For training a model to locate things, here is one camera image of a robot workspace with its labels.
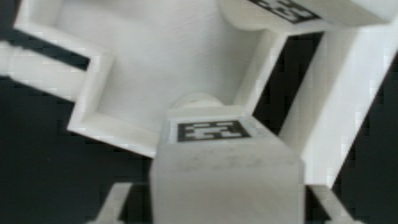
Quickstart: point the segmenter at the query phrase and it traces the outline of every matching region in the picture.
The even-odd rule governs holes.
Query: black background
[[[12,38],[9,33],[14,2],[0,0],[0,39]],[[284,57],[289,57],[289,61],[298,60],[300,55],[295,52],[302,50],[300,46],[307,49],[312,40],[304,38],[288,46],[293,53]],[[296,74],[300,62],[284,63],[284,67],[279,72],[284,75]],[[256,112],[257,119],[275,130],[279,127],[270,124],[280,123],[284,111],[266,112],[264,108],[279,108],[280,105],[275,103],[282,102],[279,98],[286,95],[291,98],[291,89],[295,92],[296,88],[295,85],[291,87],[291,83],[298,83],[293,75],[291,77],[293,80],[272,82],[263,98],[275,99],[261,98]],[[151,160],[65,131],[71,110],[69,102],[18,84],[9,78],[0,78],[0,223],[3,224],[80,224],[96,217],[115,182],[135,182],[144,188],[147,187]],[[334,186],[353,217],[369,224],[396,223],[396,127],[398,61],[378,91]],[[147,198],[147,190],[138,190],[137,195],[142,194]],[[129,214],[129,222],[135,223],[149,220],[142,200],[137,200],[135,207],[129,206],[135,211]]]

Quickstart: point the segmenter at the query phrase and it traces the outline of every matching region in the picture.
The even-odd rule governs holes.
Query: white 3d-printed part
[[[396,4],[378,3],[387,11],[355,1],[389,21]],[[0,69],[14,80],[76,101],[69,130],[149,157],[163,114],[186,94],[209,93],[252,112],[295,33],[261,30],[270,24],[259,32],[238,31],[222,19],[222,12],[233,15],[224,6],[220,11],[215,0],[25,0],[14,28],[90,59],[87,71],[0,47]],[[309,184],[330,186],[337,176],[396,53],[396,27],[325,33],[280,133],[305,161]]]

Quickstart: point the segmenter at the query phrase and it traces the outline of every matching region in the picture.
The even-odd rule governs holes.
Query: black surface
[[[12,22],[14,2],[0,0],[0,38]],[[295,66],[284,64],[284,69],[295,71]],[[270,86],[289,98],[295,82],[282,79]],[[261,107],[272,108],[261,103],[256,116],[277,130],[284,107],[270,113]],[[71,110],[71,103],[0,79],[0,223],[80,224],[96,217],[112,184],[147,184],[151,160],[65,131]],[[394,64],[334,186],[353,217],[369,224],[396,223],[396,114]],[[147,188],[137,191],[142,194],[131,197],[142,203],[129,205],[122,216],[131,222],[149,221]]]
[[[5,40],[12,46],[34,51],[80,70],[87,70],[90,63],[89,58],[19,30],[10,29]]]

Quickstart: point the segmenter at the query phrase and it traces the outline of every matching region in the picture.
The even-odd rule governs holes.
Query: white plastic block
[[[334,184],[398,50],[398,24],[327,32],[280,130],[305,183]]]
[[[85,73],[35,52],[18,49],[9,65],[10,78],[25,85],[74,101]]]
[[[398,13],[398,4],[391,1],[355,0],[355,4],[350,0],[218,0],[225,18],[240,29],[268,29],[284,34],[391,22]]]
[[[156,224],[300,224],[302,161],[240,107],[169,113],[151,169]]]

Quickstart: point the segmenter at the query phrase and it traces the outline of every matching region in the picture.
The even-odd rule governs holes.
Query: white plastic surface
[[[227,121],[240,122],[250,137],[208,139]],[[186,123],[201,126],[186,136],[204,134],[206,141],[176,139]],[[229,131],[222,136],[238,134]],[[302,169],[298,155],[240,107],[172,110],[151,169],[154,223],[304,223]]]
[[[334,184],[396,50],[398,23],[325,33],[280,131],[307,184]]]
[[[213,0],[65,0],[57,27],[117,55],[110,73],[87,76],[69,129],[153,156],[163,114],[186,94],[206,92],[227,105],[250,95],[238,104],[254,109],[270,70],[249,74],[243,91],[241,80],[254,53],[277,54],[286,37],[238,31]]]

